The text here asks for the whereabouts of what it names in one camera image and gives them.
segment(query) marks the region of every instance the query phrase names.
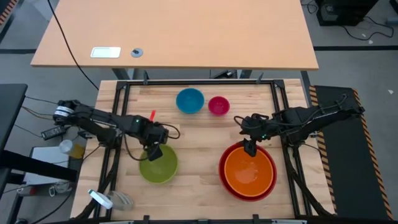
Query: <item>white object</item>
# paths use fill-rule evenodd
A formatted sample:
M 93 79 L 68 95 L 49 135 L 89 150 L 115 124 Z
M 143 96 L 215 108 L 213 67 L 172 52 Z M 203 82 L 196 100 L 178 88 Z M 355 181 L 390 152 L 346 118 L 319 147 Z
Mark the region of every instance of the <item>white object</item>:
M 69 140 L 69 139 L 63 140 L 60 143 L 60 151 L 62 153 L 64 153 L 64 154 L 69 156 L 69 154 L 71 153 L 72 149 L 73 149 L 73 142 L 71 140 Z
M 100 205 L 104 206 L 106 209 L 114 208 L 116 210 L 131 210 L 132 201 L 130 197 L 124 193 L 110 191 L 107 196 L 90 189 L 88 191 L 89 195 L 96 200 Z
M 88 190 L 89 195 L 96 200 L 100 205 L 104 206 L 106 209 L 111 209 L 113 206 L 113 202 L 110 201 L 109 198 L 107 198 L 107 196 L 96 192 L 93 189 L 89 189 Z
M 69 156 L 61 153 L 58 146 L 35 147 L 32 151 L 32 158 L 44 162 L 56 163 L 55 165 L 57 166 L 68 167 Z M 40 185 L 57 183 L 60 179 L 27 172 L 24 181 L 27 185 Z
M 91 51 L 91 58 L 118 58 L 120 47 L 94 47 Z

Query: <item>wooden table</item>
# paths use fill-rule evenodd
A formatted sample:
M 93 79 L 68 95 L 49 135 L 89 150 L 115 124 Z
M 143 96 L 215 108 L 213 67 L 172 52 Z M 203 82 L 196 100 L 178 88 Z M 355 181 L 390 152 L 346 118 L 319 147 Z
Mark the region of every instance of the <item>wooden table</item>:
M 318 69 L 298 0 L 61 0 L 55 13 L 82 67 Z M 31 65 L 76 66 L 54 19 Z
M 290 106 L 306 106 L 300 80 L 284 81 Z M 96 109 L 111 112 L 115 86 L 116 81 L 101 82 Z M 260 143 L 270 153 L 278 170 L 275 189 L 268 197 L 258 202 L 242 202 L 231 196 L 218 178 L 218 161 L 223 151 L 244 137 L 239 134 L 240 128 L 233 121 L 233 116 L 247 116 L 251 113 L 271 115 L 274 112 L 269 85 L 189 86 L 201 90 L 206 99 L 205 106 L 197 114 L 183 114 L 175 105 L 177 93 L 186 87 L 188 86 L 131 86 L 127 114 L 149 117 L 152 110 L 157 110 L 156 121 L 175 125 L 181 131 L 180 139 L 169 139 L 167 143 L 177 153 L 179 168 L 169 183 L 152 185 L 140 176 L 138 162 L 128 156 L 123 146 L 116 190 L 130 195 L 135 207 L 129 212 L 114 211 L 112 220 L 142 220 L 143 215 L 150 215 L 151 219 L 157 220 L 249 219 L 254 213 L 261 218 L 293 218 L 279 137 Z M 229 113 L 223 117 L 212 116 L 206 107 L 209 99 L 216 95 L 225 96 L 231 103 Z M 170 130 L 170 135 L 173 134 L 176 132 Z M 128 142 L 133 155 L 138 156 L 142 152 L 138 141 L 128 138 Z M 307 144 L 317 146 L 314 139 L 308 139 Z M 88 141 L 86 154 L 97 145 L 95 140 Z M 302 146 L 300 154 L 308 188 L 333 213 L 319 152 Z M 78 215 L 90 201 L 88 189 L 97 189 L 103 155 L 103 149 L 99 149 L 84 161 L 72 217 Z M 299 204 L 303 213 L 300 195 L 298 194 Z

